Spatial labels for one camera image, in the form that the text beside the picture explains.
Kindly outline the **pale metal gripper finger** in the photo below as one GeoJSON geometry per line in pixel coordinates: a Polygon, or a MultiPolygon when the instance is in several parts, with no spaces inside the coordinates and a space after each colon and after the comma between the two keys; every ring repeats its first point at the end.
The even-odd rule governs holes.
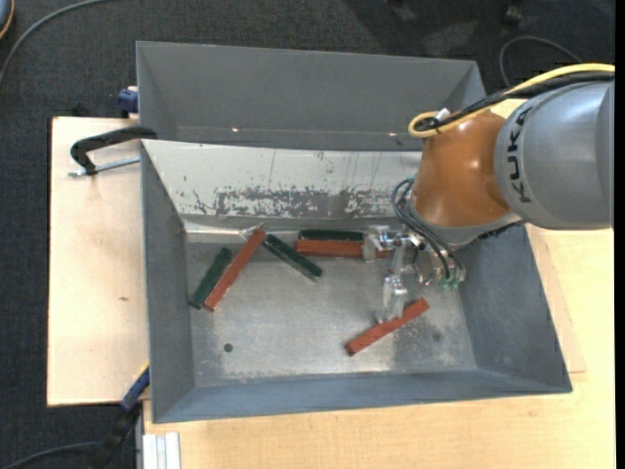
{"type": "Polygon", "coordinates": [[[365,262],[373,262],[392,256],[397,249],[396,239],[397,231],[389,226],[369,226],[363,237],[362,259],[365,262]]]}
{"type": "Polygon", "coordinates": [[[382,309],[374,313],[377,322],[397,320],[402,316],[407,299],[407,289],[401,276],[387,275],[383,280],[382,309]]]}

